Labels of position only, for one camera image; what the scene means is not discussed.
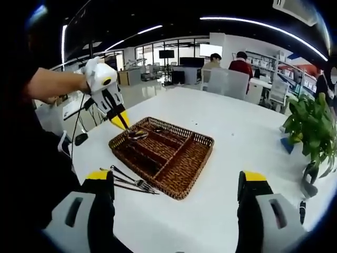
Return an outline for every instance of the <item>wicker basket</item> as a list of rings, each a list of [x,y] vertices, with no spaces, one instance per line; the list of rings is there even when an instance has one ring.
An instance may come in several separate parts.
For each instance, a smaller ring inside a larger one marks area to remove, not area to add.
[[[181,200],[192,189],[209,158],[214,140],[154,118],[144,118],[131,127],[148,137],[131,141],[127,132],[109,142],[115,156],[153,187]]]

